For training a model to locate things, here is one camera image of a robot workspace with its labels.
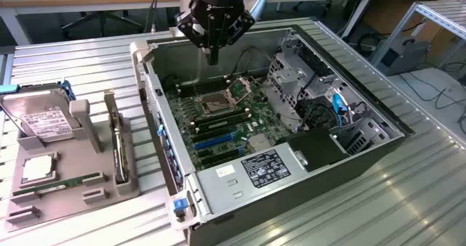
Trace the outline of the graphics card with metal bracket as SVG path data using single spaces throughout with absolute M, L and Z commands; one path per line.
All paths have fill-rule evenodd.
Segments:
M 108 110 L 108 123 L 113 146 L 115 180 L 117 184 L 121 184 L 125 183 L 129 178 L 127 173 L 127 156 L 123 139 L 124 124 L 117 110 L 115 91 L 112 89 L 104 91 L 104 102 Z

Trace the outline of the black chair base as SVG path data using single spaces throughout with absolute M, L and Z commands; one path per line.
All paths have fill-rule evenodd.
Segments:
M 80 11 L 79 14 L 80 14 L 79 19 L 60 26 L 61 34 L 67 39 L 71 39 L 71 31 L 73 28 L 95 20 L 97 20 L 99 22 L 99 33 L 101 37 L 105 37 L 105 25 L 108 20 L 113 20 L 115 22 L 132 26 L 139 33 L 144 31 L 144 26 L 139 22 L 128 18 L 129 16 L 128 10 L 123 10 L 121 16 L 116 15 L 113 11 L 95 11 L 95 12 L 91 12 L 89 14 L 85 11 Z

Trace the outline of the metal socket cover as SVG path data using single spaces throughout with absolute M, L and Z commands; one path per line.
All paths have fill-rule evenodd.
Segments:
M 232 105 L 238 105 L 243 99 L 252 93 L 251 84 L 239 77 L 224 90 L 226 98 Z

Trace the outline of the CPU socket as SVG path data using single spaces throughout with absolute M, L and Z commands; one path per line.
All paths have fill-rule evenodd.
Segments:
M 204 95 L 198 100 L 198 103 L 206 115 L 211 115 L 230 108 L 228 100 L 222 93 Z

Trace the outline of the grey perforated drive cage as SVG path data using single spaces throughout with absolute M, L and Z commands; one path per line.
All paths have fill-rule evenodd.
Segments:
M 303 99 L 318 97 L 316 81 L 328 74 L 327 65 L 316 56 L 298 32 L 287 32 L 271 59 L 264 93 L 279 120 L 296 131 L 303 119 L 296 109 Z

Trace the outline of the green motherboard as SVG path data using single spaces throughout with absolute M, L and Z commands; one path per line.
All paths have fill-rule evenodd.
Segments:
M 268 103 L 268 98 L 264 94 L 264 84 L 262 84 L 262 82 L 252 77 L 244 77 L 244 79 L 251 84 L 252 93 L 236 106 L 230 103 L 228 109 L 211 115 L 206 115 L 203 113 L 203 109 L 198 103 L 200 97 L 212 93 L 222 93 L 226 97 L 224 90 L 236 79 L 211 79 L 194 85 L 174 84 L 167 93 L 167 101 L 175 122 L 179 127 L 183 143 L 187 146 L 192 164 L 199 171 L 212 167 L 202 167 L 203 158 L 214 156 L 232 149 L 239 149 L 243 152 L 238 158 L 255 153 L 247 146 L 247 141 L 251 136 L 256 134 L 264 134 L 270 141 L 270 144 L 274 145 L 280 137 L 284 137 L 291 133 L 291 131 L 286 128 L 284 123 L 279 120 L 278 113 L 274 111 Z M 195 144 L 203 141 L 194 143 L 191 141 L 191 138 L 196 134 L 210 132 L 198 132 L 195 129 L 196 125 L 220 118 L 243 114 L 252 115 L 248 121 L 219 128 L 230 128 L 232 130 L 232 132 L 228 133 L 235 136 L 231 141 L 199 150 L 194 149 Z

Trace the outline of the blue disk carrier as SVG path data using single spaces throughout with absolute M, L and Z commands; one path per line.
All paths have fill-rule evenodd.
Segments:
M 53 90 L 53 89 L 64 90 L 69 100 L 76 99 L 73 91 L 71 89 L 71 83 L 68 80 L 51 82 L 51 83 L 29 84 L 29 85 L 19 85 L 19 84 L 1 85 L 0 86 L 0 96 L 8 95 L 8 94 Z

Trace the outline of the long black expansion slot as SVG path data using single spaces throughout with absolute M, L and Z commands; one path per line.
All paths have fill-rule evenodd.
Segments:
M 242 155 L 242 151 L 239 149 L 232 149 L 223 153 L 219 153 L 214 156 L 202 159 L 202 167 L 207 168 L 215 166 L 218 164 L 224 163 L 226 161 L 238 158 Z
M 216 129 L 216 130 L 212 130 L 210 132 L 206 132 L 206 133 L 202 133 L 202 134 L 196 134 L 192 138 L 191 138 L 191 141 L 194 143 L 199 142 L 199 141 L 204 141 L 204 140 L 208 140 L 216 136 L 220 136 L 220 135 L 224 135 L 224 134 L 228 134 L 231 133 L 232 130 L 230 128 L 224 128 L 224 129 Z

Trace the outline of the silver finned heatsink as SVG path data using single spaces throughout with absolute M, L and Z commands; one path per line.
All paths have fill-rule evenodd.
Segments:
M 247 146 L 250 150 L 258 152 L 270 148 L 271 144 L 264 134 L 256 134 L 248 138 Z

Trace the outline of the silver hard disk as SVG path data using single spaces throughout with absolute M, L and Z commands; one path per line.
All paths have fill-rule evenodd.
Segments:
M 0 96 L 0 109 L 21 136 L 53 142 L 72 138 L 81 126 L 69 113 L 71 101 L 61 89 L 8 94 Z

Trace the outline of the black plastic shroud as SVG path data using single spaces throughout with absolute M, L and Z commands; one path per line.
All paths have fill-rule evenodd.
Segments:
M 279 138 L 275 145 L 282 143 L 288 143 L 292 151 L 302 154 L 307 161 L 304 168 L 308 172 L 350 157 L 334 141 L 326 128 L 315 128 L 290 134 Z

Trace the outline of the perforated metal disk bay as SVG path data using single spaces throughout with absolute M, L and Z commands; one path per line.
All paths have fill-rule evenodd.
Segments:
M 331 128 L 331 135 L 350 155 L 390 140 L 389 134 L 371 118 L 362 118 L 352 124 Z

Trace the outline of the grey power supply unit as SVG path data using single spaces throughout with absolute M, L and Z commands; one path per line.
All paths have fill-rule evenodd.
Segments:
M 306 164 L 282 143 L 198 172 L 207 212 L 223 215 L 290 187 L 307 177 Z

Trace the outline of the open dark PC case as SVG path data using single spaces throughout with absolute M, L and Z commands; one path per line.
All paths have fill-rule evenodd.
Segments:
M 238 77 L 252 77 L 266 86 L 271 59 L 290 31 L 303 37 L 328 68 L 328 74 L 316 81 L 318 97 L 299 101 L 303 107 L 296 111 L 303 123 L 290 134 L 315 128 L 326 128 L 331 132 L 334 127 L 371 118 L 390 140 L 308 172 L 303 180 L 250 205 L 214 215 L 207 212 L 210 208 L 198 180 L 200 171 L 192 164 L 183 143 L 167 93 L 174 84 L 194 85 L 211 79 L 232 80 Z M 131 44 L 131 57 L 151 139 L 168 186 L 167 215 L 172 227 L 186 233 L 190 246 L 220 243 L 352 181 L 413 134 L 410 127 L 363 83 L 366 75 L 375 76 L 378 83 L 383 83 L 383 76 L 323 26 L 316 27 L 316 34 L 296 25 L 254 29 L 236 46 L 226 49 L 216 66 L 204 62 L 202 52 L 183 38 L 136 41 Z M 190 207 L 175 213 L 172 202 L 184 197 Z

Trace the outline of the aluminium profile frame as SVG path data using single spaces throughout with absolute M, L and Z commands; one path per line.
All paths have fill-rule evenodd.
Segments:
M 378 65 L 391 43 L 402 33 L 413 15 L 418 13 L 466 41 L 466 1 L 414 2 L 382 46 L 375 50 L 371 63 Z

